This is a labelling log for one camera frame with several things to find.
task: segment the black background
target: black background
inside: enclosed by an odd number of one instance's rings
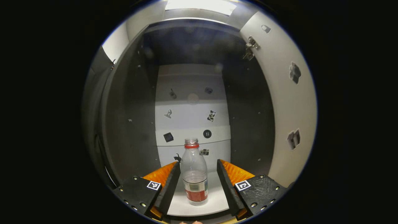
[[[58,162],[53,197],[62,203],[58,220],[147,223],[115,199],[90,162],[80,125],[80,103],[90,61],[112,30],[147,1],[61,1],[48,9],[53,52],[49,69],[65,88],[63,112],[72,118],[57,141],[67,148]],[[346,3],[316,0],[255,2],[285,27],[300,47],[312,72],[318,98],[318,129],[311,157],[293,189],[265,214],[249,223],[329,223],[342,221],[344,205],[342,77]]]

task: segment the white shelf surface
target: white shelf surface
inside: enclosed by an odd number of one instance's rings
[[[209,172],[207,181],[209,187],[208,201],[204,205],[195,206],[189,203],[180,176],[167,214],[173,216],[202,216],[229,209],[217,172]]]

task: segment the plastic bottle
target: plastic bottle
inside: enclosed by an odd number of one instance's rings
[[[197,138],[185,139],[185,153],[181,160],[181,176],[189,202],[203,205],[207,202],[207,165],[199,151]]]

